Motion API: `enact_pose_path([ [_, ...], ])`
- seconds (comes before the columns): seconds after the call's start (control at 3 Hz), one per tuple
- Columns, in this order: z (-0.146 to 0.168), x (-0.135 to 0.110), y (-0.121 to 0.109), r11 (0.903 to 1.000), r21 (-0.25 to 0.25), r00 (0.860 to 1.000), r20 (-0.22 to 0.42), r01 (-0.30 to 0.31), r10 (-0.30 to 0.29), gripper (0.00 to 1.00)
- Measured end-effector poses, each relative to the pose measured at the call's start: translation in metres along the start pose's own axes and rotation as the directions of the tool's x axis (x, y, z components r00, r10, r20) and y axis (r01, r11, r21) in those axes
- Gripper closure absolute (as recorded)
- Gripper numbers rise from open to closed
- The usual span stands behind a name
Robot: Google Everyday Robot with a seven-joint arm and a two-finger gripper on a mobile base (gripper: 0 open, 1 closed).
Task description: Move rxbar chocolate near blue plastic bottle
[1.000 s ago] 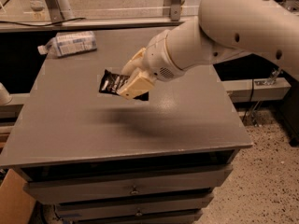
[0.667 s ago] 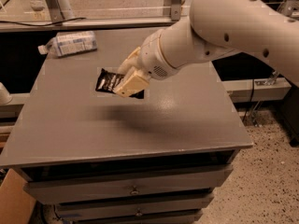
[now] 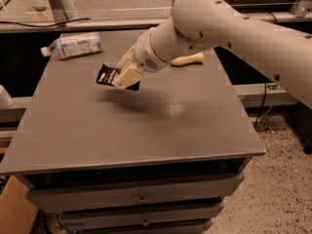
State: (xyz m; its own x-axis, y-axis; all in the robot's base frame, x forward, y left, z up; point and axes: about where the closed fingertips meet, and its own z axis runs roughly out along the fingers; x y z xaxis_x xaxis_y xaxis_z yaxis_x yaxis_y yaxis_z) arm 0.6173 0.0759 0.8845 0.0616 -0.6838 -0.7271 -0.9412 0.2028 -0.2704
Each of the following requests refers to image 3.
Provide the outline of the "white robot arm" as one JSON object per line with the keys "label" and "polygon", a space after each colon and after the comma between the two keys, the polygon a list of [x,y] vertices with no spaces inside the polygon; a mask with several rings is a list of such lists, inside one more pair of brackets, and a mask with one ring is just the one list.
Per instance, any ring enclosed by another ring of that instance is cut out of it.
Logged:
{"label": "white robot arm", "polygon": [[171,16],[139,36],[112,84],[125,89],[179,57],[221,47],[312,107],[309,34],[235,11],[223,0],[175,0]]}

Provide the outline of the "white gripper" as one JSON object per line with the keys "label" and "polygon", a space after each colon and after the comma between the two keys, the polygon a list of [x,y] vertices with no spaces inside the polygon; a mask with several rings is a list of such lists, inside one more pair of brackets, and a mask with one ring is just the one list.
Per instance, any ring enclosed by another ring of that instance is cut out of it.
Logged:
{"label": "white gripper", "polygon": [[116,67],[121,69],[121,72],[112,81],[114,87],[126,89],[143,78],[142,72],[134,63],[127,63],[132,56],[138,63],[139,68],[146,72],[155,73],[168,66],[166,62],[161,60],[155,54],[152,48],[150,37],[155,30],[155,27],[151,27],[140,35],[135,45],[131,46],[131,48],[118,61]]}

